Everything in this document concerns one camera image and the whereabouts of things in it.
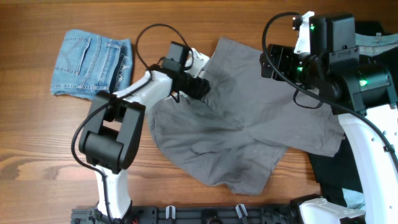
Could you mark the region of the grey shorts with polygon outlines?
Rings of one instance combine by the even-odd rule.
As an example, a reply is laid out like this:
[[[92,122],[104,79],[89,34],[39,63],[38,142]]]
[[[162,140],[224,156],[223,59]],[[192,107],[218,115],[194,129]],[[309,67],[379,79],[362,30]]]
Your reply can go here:
[[[200,182],[258,195],[289,148],[332,157],[343,129],[328,105],[261,77],[260,51],[222,38],[203,72],[202,100],[167,98],[147,113],[164,156]]]

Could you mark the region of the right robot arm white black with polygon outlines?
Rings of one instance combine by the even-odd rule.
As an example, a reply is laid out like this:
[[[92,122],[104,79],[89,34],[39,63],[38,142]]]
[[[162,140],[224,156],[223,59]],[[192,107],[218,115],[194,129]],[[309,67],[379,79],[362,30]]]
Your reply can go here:
[[[291,12],[294,49],[272,53],[262,43],[262,76],[287,82],[328,104],[350,143],[366,208],[353,210],[319,196],[291,201],[296,223],[397,222],[397,93],[390,71],[362,64],[350,13]]]

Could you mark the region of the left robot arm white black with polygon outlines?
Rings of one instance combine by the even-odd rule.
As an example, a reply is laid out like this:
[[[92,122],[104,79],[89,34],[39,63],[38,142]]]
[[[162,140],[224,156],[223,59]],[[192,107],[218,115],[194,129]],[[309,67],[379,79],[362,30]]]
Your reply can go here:
[[[96,173],[99,192],[94,209],[96,221],[130,223],[132,220],[127,170],[139,148],[146,111],[173,92],[200,100],[209,90],[210,83],[204,78],[160,68],[147,71],[126,89],[96,94],[78,145],[86,156],[88,168]]]

